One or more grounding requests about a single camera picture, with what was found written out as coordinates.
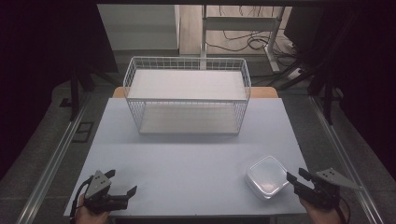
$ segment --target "table surface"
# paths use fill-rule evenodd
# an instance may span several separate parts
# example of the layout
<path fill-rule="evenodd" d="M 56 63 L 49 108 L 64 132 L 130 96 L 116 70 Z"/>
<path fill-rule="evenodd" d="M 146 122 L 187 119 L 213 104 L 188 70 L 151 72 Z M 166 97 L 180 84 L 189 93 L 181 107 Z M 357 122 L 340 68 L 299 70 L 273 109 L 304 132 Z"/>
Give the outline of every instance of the table surface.
<path fill-rule="evenodd" d="M 303 213 L 292 185 L 266 201 L 248 187 L 247 168 L 269 155 L 291 173 L 306 169 L 279 98 L 250 99 L 239 135 L 139 135 L 125 99 L 112 98 L 72 195 L 96 170 L 115 169 L 109 194 L 125 194 L 135 185 L 137 193 L 114 217 Z"/>

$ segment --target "clear plastic container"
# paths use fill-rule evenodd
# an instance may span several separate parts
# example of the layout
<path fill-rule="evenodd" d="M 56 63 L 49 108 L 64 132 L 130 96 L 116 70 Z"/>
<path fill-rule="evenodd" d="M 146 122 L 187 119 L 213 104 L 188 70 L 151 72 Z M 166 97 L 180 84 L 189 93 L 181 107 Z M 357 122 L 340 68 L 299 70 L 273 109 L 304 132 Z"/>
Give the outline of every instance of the clear plastic container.
<path fill-rule="evenodd" d="M 246 181 L 257 197 L 266 200 L 289 184 L 286 172 L 277 159 L 268 156 L 247 169 Z"/>

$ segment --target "wire basket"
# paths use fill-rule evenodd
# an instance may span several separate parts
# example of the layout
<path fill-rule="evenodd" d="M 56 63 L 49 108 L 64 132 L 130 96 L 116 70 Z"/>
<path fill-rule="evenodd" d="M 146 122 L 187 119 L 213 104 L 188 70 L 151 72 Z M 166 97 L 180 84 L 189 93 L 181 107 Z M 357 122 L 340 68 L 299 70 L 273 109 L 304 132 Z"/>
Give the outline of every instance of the wire basket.
<path fill-rule="evenodd" d="M 244 59 L 133 57 L 124 95 L 139 133 L 238 134 L 250 97 Z"/>

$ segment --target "white shelf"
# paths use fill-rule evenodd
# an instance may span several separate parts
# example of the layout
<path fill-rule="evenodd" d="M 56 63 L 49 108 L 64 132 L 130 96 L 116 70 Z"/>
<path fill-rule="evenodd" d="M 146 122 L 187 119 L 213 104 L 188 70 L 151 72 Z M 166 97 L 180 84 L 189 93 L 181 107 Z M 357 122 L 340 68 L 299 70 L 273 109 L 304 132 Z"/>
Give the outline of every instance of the white shelf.
<path fill-rule="evenodd" d="M 246 101 L 240 71 L 137 69 L 127 98 Z"/>

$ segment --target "table leg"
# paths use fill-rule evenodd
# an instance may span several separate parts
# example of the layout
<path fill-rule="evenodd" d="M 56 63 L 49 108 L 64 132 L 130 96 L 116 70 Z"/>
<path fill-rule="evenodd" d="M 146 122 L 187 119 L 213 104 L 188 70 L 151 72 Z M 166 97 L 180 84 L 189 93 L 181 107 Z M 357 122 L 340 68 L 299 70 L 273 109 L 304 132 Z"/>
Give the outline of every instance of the table leg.
<path fill-rule="evenodd" d="M 274 24 L 273 31 L 271 32 L 268 45 L 264 48 L 265 54 L 267 55 L 268 61 L 270 62 L 273 73 L 280 73 L 279 66 L 277 65 L 276 59 L 274 57 L 274 44 L 276 41 L 277 32 L 279 31 L 280 23 L 282 22 L 284 12 L 285 7 L 281 7 L 279 12 L 277 13 L 276 22 Z"/>

